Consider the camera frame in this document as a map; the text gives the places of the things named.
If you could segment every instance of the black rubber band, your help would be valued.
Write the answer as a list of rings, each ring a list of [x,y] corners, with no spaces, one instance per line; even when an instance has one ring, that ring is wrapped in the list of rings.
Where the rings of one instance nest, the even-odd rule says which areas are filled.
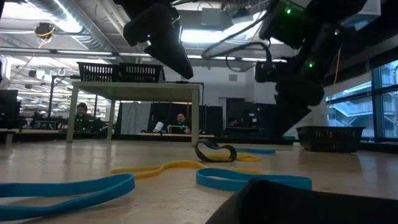
[[[198,145],[200,143],[203,143],[206,147],[209,149],[213,150],[219,150],[219,149],[227,149],[229,151],[229,158],[227,159],[210,159],[206,155],[204,155],[198,148]],[[219,146],[217,143],[215,143],[211,139],[199,139],[197,143],[195,144],[195,153],[197,154],[198,158],[201,159],[202,161],[205,162],[233,162],[236,160],[237,153],[236,149],[233,146],[230,145],[225,145],[225,146]]]

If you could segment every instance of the window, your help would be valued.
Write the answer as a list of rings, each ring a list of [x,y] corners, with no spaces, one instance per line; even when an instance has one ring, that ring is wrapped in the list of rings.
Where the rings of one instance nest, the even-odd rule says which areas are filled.
[[[336,93],[331,97],[331,99],[336,100],[336,99],[339,99],[342,97],[353,96],[358,93],[370,92],[371,88],[372,88],[372,82],[369,81],[369,82],[354,86],[352,88],[349,88],[347,90],[341,91],[339,93]]]
[[[398,91],[382,96],[384,137],[398,138]]]
[[[398,60],[380,67],[381,87],[398,84]]]
[[[374,137],[371,97],[331,104],[328,118],[329,126],[365,127],[362,137]]]

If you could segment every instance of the black basket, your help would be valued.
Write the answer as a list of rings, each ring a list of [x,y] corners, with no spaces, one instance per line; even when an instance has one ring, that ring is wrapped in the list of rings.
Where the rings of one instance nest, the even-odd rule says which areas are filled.
[[[85,62],[77,62],[77,64],[79,64],[80,80],[83,82],[119,81],[119,65]]]
[[[304,126],[297,128],[300,144],[315,152],[356,152],[365,127]]]
[[[162,83],[165,81],[163,66],[120,63],[122,82]]]

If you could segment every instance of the table leg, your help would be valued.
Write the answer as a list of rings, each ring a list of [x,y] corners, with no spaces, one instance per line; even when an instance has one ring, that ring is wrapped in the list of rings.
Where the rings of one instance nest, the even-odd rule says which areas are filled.
[[[199,91],[192,90],[192,146],[199,140]]]
[[[111,102],[111,111],[109,112],[108,137],[107,137],[109,140],[112,139],[115,102],[116,102],[116,100],[112,100],[112,102]]]
[[[79,94],[79,87],[74,86],[72,90],[72,99],[70,100],[67,142],[73,142],[73,130],[75,129],[75,114],[76,114],[78,94]]]

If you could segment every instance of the blue rubber band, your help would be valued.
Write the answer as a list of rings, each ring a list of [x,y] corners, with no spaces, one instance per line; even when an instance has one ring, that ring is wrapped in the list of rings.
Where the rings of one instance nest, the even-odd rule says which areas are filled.
[[[312,190],[312,180],[294,175],[244,174],[227,169],[204,168],[197,171],[197,184],[218,190],[239,191],[251,179],[265,179],[299,189]]]
[[[45,207],[0,205],[0,222],[37,218],[92,207],[123,196],[135,188],[132,174],[65,184],[0,184],[0,197],[63,197],[96,192]]]
[[[249,152],[249,153],[257,153],[257,154],[274,154],[275,149],[236,148],[236,152]]]

